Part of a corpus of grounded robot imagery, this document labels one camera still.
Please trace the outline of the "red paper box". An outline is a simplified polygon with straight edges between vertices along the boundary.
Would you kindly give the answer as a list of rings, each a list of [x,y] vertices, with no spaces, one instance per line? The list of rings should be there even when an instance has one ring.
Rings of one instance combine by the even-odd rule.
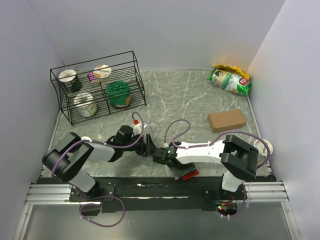
[[[195,169],[195,170],[192,170],[192,171],[184,174],[181,178],[183,181],[187,181],[187,180],[197,176],[198,174],[199,174],[199,171],[197,169]]]

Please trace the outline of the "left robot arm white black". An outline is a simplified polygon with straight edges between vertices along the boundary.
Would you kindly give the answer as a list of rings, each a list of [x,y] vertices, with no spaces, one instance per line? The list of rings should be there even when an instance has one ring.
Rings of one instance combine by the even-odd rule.
[[[143,130],[122,125],[107,141],[99,142],[70,132],[44,154],[42,163],[54,177],[79,189],[87,201],[94,201],[102,191],[98,181],[82,169],[85,162],[91,159],[115,162],[124,152],[151,156],[156,146],[151,135],[143,133]]]

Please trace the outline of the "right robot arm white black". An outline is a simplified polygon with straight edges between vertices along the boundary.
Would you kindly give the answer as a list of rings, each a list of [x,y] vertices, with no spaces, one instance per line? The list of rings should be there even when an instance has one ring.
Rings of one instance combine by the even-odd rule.
[[[230,199],[244,182],[257,177],[259,151],[235,135],[215,143],[174,142],[167,147],[155,148],[152,161],[166,165],[175,180],[184,181],[199,174],[196,164],[220,164],[226,172],[222,175],[218,193],[223,199]]]

